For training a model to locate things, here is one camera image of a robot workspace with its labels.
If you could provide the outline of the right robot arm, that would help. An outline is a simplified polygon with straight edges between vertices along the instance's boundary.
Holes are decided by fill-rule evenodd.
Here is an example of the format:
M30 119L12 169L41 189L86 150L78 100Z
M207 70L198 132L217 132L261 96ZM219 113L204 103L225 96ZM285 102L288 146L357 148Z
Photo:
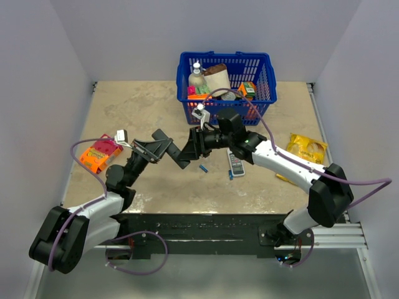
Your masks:
M308 194L305 207L289 212L278 225L267 230L267 238L277 246L293 244L303 231L317 225L332 227L352 203L353 193L340 166L331 164L326 168L274 146L265 136L248 131L232 108L220 110L217 126L208 123L210 114L202 104L192 115L200 125L191 128L178 160L189 162L209 156L212 150L226 148L232 176L244 176L243 161L247 161L282 175Z

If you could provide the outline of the black remote control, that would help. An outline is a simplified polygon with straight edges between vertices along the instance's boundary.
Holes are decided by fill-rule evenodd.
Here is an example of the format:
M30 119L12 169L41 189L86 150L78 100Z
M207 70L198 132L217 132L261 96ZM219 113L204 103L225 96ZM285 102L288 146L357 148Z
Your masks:
M174 144L173 139L168 137L161 129L157 129L151 136L155 141L168 144L165 153L167 153L181 169L185 169L190 164L189 161L183 161L178 158L181 153L180 149Z

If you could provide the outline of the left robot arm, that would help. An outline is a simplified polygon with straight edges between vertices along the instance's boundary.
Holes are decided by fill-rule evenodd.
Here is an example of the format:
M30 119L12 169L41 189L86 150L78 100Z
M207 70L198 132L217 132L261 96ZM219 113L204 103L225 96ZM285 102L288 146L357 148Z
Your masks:
M79 206L52 208L29 248L29 257L54 270L71 272L82 255L106 241L123 244L129 229L115 216L124 211L135 197L131 188L150 163L157 163L173 140L161 137L144 142L134 140L125 165L114 164L106 170L104 193Z

